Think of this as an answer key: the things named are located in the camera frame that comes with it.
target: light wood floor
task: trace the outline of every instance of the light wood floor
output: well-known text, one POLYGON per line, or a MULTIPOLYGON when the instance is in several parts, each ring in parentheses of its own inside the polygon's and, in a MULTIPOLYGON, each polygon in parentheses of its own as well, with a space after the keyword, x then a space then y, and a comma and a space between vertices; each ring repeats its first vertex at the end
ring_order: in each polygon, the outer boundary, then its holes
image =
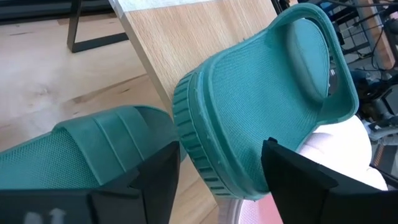
MULTIPOLYGON (((67 28, 68 19, 0 26, 0 151, 77 116, 119 105, 164 107, 130 41, 71 54, 67 28)), ((84 17, 78 40, 119 32, 112 15, 84 17)), ((200 202, 197 187, 177 193, 200 202)), ((217 207, 198 208, 183 223, 217 223, 217 214, 217 207)))

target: pink fabric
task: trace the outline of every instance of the pink fabric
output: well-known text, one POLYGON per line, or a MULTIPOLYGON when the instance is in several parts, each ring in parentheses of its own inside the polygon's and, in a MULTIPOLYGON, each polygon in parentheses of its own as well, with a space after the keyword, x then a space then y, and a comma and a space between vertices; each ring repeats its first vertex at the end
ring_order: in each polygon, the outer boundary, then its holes
MULTIPOLYGON (((387 190, 382 175, 369 167, 371 143, 362 122, 353 116, 338 124, 320 126, 305 141, 299 153, 314 162, 353 179, 387 190)), ((257 202, 245 200, 239 224, 283 223, 271 194, 257 202)))

